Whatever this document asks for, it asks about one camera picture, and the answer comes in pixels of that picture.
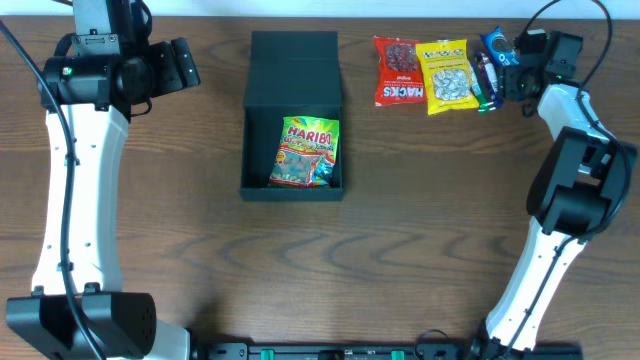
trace black bracket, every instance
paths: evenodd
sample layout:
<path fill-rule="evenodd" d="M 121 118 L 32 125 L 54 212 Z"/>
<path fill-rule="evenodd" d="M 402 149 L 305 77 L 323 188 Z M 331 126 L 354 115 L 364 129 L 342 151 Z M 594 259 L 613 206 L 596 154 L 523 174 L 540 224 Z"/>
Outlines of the black bracket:
<path fill-rule="evenodd" d="M 506 350 L 498 339 L 489 339 L 483 320 L 464 360 L 583 360 L 580 346 L 568 343 L 540 344 L 533 351 L 512 350 L 509 355 Z"/>
<path fill-rule="evenodd" d="M 156 332 L 151 295 L 85 292 L 82 310 L 107 357 L 141 359 L 151 351 Z M 6 320 L 11 330 L 49 359 L 94 356 L 73 320 L 65 295 L 9 299 Z"/>
<path fill-rule="evenodd" d="M 621 145 L 633 167 L 635 146 Z M 581 235 L 592 230 L 614 211 L 623 195 L 627 175 L 623 161 L 614 145 L 564 127 L 531 185 L 527 212 L 547 235 L 552 231 Z M 578 179 L 581 166 L 591 169 L 595 184 Z"/>

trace open black box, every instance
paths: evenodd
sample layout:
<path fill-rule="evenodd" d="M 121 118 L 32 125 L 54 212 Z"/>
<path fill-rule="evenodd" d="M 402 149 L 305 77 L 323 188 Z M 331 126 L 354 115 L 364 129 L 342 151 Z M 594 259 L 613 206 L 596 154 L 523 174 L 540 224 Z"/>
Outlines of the open black box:
<path fill-rule="evenodd" d="M 342 200 L 342 88 L 337 33 L 253 32 L 244 108 L 240 187 L 244 200 Z M 340 121 L 330 188 L 267 187 L 285 116 Z"/>

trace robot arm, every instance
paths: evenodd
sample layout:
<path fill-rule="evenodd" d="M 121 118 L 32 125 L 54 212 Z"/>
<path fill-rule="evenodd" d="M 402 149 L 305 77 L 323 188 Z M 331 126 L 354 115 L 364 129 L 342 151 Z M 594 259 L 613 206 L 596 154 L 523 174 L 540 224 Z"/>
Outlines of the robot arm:
<path fill-rule="evenodd" d="M 542 316 L 562 276 L 589 240 L 580 234 L 600 225 L 622 196 L 610 191 L 622 187 L 620 154 L 589 124 L 576 101 L 577 90 L 567 84 L 549 85 L 538 104 L 538 114 L 556 143 L 529 194 L 527 210 L 534 216 L 524 251 L 485 322 L 486 339 L 509 349 L 534 349 Z M 588 95 L 582 101 L 597 119 Z M 627 153 L 635 158 L 633 147 L 627 146 Z M 600 184 L 577 181 L 578 172 Z"/>
<path fill-rule="evenodd" d="M 45 241 L 30 297 L 7 301 L 8 326 L 50 359 L 94 356 L 86 332 L 108 358 L 188 359 L 191 337 L 156 318 L 149 294 L 122 292 L 116 246 L 118 174 L 131 106 L 200 83 L 185 39 L 149 45 L 151 14 L 141 0 L 75 0 L 76 34 L 65 36 L 42 71 L 51 143 Z M 73 44 L 74 57 L 66 57 Z M 76 153 L 67 182 L 66 141 L 54 100 Z M 61 272 L 61 223 L 67 184 L 69 291 Z M 83 332 L 79 324 L 86 324 Z"/>
<path fill-rule="evenodd" d="M 69 258 L 74 292 L 98 286 L 122 291 L 116 242 L 116 207 L 120 158 L 129 129 L 114 107 L 95 111 L 93 104 L 63 105 L 76 139 L 78 158 L 69 230 Z M 60 224 L 66 180 L 66 145 L 57 114 L 46 116 L 51 143 L 51 178 L 44 244 L 31 290 L 45 295 L 65 293 L 60 263 Z"/>

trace wooden table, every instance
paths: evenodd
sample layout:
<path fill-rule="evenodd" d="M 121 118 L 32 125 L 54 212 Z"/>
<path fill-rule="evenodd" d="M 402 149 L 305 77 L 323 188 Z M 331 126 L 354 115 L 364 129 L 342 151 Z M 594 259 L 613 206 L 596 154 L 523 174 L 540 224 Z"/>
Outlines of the wooden table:
<path fill-rule="evenodd" d="M 40 66 L 71 18 L 3 18 Z M 470 39 L 524 20 L 155 18 L 152 42 L 189 39 L 202 85 L 154 101 L 132 122 L 120 172 L 118 245 L 125 291 L 205 340 L 411 342 L 426 329 L 471 336 L 522 251 L 529 186 L 552 144 L 516 104 L 427 117 L 424 104 L 375 108 L 372 36 Z M 540 21 L 585 37 L 602 21 Z M 640 22 L 618 21 L 592 105 L 640 143 Z M 240 200 L 242 97 L 253 30 L 336 30 L 344 77 L 346 196 L 340 203 Z M 49 148 L 33 75 L 0 42 L 0 298 L 29 294 L 46 217 Z M 640 184 L 571 267 L 540 340 L 580 341 L 589 359 L 640 351 Z M 4 313 L 4 301 L 0 302 Z M 0 322 L 0 358 L 37 353 Z"/>

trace oreo package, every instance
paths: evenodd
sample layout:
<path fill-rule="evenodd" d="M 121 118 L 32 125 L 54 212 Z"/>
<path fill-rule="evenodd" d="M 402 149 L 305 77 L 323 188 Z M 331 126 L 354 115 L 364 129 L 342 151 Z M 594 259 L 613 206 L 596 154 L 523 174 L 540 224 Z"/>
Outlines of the oreo package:
<path fill-rule="evenodd" d="M 520 61 L 518 60 L 518 55 L 516 51 L 513 49 L 513 46 L 509 44 L 509 40 L 504 36 L 502 30 L 500 30 L 500 26 L 496 26 L 496 29 L 487 34 L 480 35 L 484 46 L 489 51 L 493 62 L 498 66 L 510 66 L 510 65 L 518 65 Z"/>

